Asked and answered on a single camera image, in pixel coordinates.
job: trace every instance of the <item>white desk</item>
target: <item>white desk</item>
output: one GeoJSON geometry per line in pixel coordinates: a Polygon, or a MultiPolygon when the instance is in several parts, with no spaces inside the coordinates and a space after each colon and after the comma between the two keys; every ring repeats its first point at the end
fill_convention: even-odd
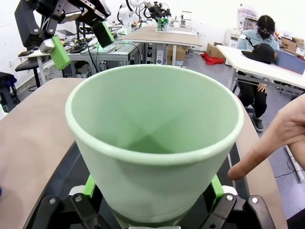
{"type": "MultiPolygon", "coordinates": [[[[220,52],[226,57],[226,59],[230,62],[232,65],[232,72],[230,74],[230,79],[228,82],[228,88],[232,90],[233,82],[234,80],[244,79],[246,78],[248,81],[253,82],[264,82],[266,84],[275,84],[275,83],[267,83],[263,80],[258,80],[255,78],[250,77],[244,77],[236,74],[236,70],[242,71],[247,74],[255,74],[259,76],[263,76],[268,79],[277,80],[283,83],[291,84],[293,86],[297,86],[300,88],[305,89],[305,73],[303,75],[294,73],[292,71],[280,68],[276,66],[275,64],[266,64],[258,61],[251,60],[247,57],[245,57],[241,50],[234,49],[231,47],[226,47],[222,45],[217,45],[217,48],[220,50],[220,52]]],[[[281,86],[278,84],[275,84],[276,87],[280,87],[283,89],[287,89],[292,92],[297,92],[298,90],[288,88],[285,86],[281,86]]],[[[291,161],[295,167],[295,170],[297,171],[297,175],[300,179],[300,182],[303,182],[304,175],[301,172],[301,168],[299,164],[296,162],[296,160],[293,158],[290,149],[288,146],[285,146],[285,149],[287,150],[291,161]]]]}

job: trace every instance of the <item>desk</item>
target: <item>desk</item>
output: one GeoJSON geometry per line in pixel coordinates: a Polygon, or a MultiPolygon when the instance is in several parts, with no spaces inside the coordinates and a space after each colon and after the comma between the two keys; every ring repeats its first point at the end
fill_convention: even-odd
{"type": "MultiPolygon", "coordinates": [[[[248,81],[265,83],[265,84],[273,85],[275,87],[280,87],[280,88],[289,90],[291,92],[296,92],[296,93],[299,92],[300,94],[302,93],[301,91],[290,88],[290,87],[278,85],[278,84],[267,82],[264,80],[250,78],[248,76],[240,76],[240,75],[236,74],[236,70],[242,71],[247,74],[259,75],[259,76],[262,76],[262,77],[265,77],[268,79],[280,81],[283,83],[291,84],[293,86],[297,86],[297,87],[305,89],[305,75],[304,74],[300,75],[300,74],[294,73],[292,71],[280,68],[280,67],[276,66],[275,64],[266,64],[266,63],[251,60],[251,59],[245,57],[242,54],[241,50],[239,50],[239,49],[234,49],[234,48],[226,47],[226,46],[222,46],[222,45],[217,45],[217,48],[220,50],[220,52],[226,57],[226,59],[232,65],[232,72],[231,72],[230,79],[228,82],[228,88],[230,90],[232,90],[233,82],[235,79],[236,80],[246,79],[248,81]]],[[[304,175],[301,172],[301,168],[300,168],[299,164],[293,158],[289,147],[285,146],[285,149],[291,158],[291,161],[295,167],[295,170],[297,171],[296,173],[300,179],[300,182],[303,182],[304,175]]]]}
{"type": "Polygon", "coordinates": [[[142,42],[145,43],[144,55],[147,56],[147,44],[172,44],[173,47],[173,65],[176,62],[176,49],[177,45],[182,46],[203,46],[203,43],[198,39],[197,36],[168,33],[168,32],[156,32],[156,26],[145,26],[142,27],[127,36],[120,38],[125,41],[142,42]]]}
{"type": "MultiPolygon", "coordinates": [[[[115,50],[109,53],[98,52],[97,48],[90,51],[95,65],[98,67],[97,63],[102,61],[107,61],[109,68],[119,67],[130,65],[130,60],[134,56],[135,64],[141,64],[141,55],[143,44],[138,42],[125,42],[125,41],[115,41],[113,44],[110,44],[108,47],[114,47],[115,50]]],[[[68,54],[71,59],[71,68],[72,72],[75,72],[75,67],[73,61],[87,61],[92,69],[92,73],[96,74],[93,62],[88,52],[86,53],[74,53],[68,54]]]]}
{"type": "MultiPolygon", "coordinates": [[[[37,200],[73,144],[64,106],[70,92],[82,81],[74,78],[50,80],[0,122],[0,228],[21,229],[28,223],[37,200]]],[[[241,157],[258,140],[246,112],[244,117],[244,126],[237,139],[241,157]]],[[[268,160],[246,179],[250,195],[264,198],[276,228],[286,229],[280,194],[268,160]]]]}

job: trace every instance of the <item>human hand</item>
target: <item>human hand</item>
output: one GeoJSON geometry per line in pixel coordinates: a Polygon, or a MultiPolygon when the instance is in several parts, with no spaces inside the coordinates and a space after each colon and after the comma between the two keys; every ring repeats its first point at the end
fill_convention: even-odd
{"type": "Polygon", "coordinates": [[[257,86],[257,91],[258,91],[258,92],[265,92],[265,93],[267,93],[267,85],[264,84],[264,83],[260,83],[260,84],[257,86]]]}
{"type": "Polygon", "coordinates": [[[288,145],[294,158],[305,168],[305,94],[282,108],[248,154],[228,172],[232,180],[246,176],[276,149],[288,145]]]}

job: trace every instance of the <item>table surface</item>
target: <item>table surface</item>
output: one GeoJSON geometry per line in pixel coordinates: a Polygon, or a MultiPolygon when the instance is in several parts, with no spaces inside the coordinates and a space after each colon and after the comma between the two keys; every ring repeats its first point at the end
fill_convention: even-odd
{"type": "Polygon", "coordinates": [[[223,45],[217,45],[217,48],[227,58],[231,65],[237,70],[240,70],[244,73],[263,76],[265,78],[291,84],[293,86],[305,89],[304,75],[300,75],[292,71],[280,68],[275,64],[266,64],[259,61],[251,60],[245,57],[239,49],[223,45]]]}
{"type": "Polygon", "coordinates": [[[120,38],[121,40],[128,40],[134,42],[143,43],[161,43],[161,44],[173,44],[184,46],[203,46],[203,43],[197,36],[156,32],[155,26],[144,26],[127,36],[120,38]]]}
{"type": "MultiPolygon", "coordinates": [[[[74,142],[64,115],[70,92],[83,79],[53,79],[0,121],[0,228],[21,229],[52,174],[74,142]]],[[[237,139],[244,157],[258,140],[251,120],[237,139]]],[[[281,198],[269,161],[247,176],[250,195],[264,198],[276,228],[286,229],[281,198]]]]}

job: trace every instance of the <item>light green cup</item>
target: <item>light green cup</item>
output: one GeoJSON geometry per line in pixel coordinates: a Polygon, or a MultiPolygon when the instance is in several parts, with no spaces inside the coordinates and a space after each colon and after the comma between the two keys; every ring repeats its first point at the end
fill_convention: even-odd
{"type": "Polygon", "coordinates": [[[222,84],[159,65],[90,77],[69,96],[66,118],[114,213],[132,225],[158,226],[193,206],[244,122],[237,97],[222,84]]]}

